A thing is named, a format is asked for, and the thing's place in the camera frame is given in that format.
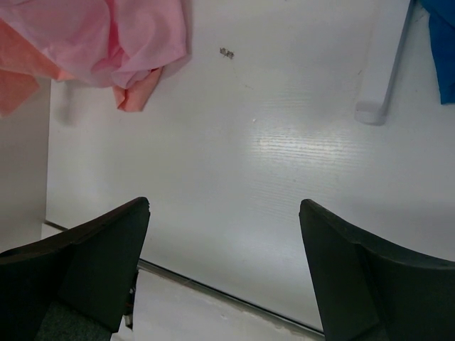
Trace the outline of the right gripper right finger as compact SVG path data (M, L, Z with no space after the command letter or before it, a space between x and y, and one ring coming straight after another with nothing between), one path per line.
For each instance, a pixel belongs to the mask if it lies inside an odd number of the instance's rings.
M346 222L313 200L299 219L326 340L453 340L454 263Z

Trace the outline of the pink t shirt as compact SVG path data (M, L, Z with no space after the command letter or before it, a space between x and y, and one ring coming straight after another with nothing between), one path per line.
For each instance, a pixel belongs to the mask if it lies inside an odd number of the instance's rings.
M1 19L96 87L128 89L187 53L181 1L2 1Z

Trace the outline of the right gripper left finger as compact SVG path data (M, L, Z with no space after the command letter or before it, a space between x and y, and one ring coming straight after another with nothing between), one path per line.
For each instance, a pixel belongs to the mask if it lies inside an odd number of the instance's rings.
M149 226L138 197L1 253L2 340L110 340L127 309Z

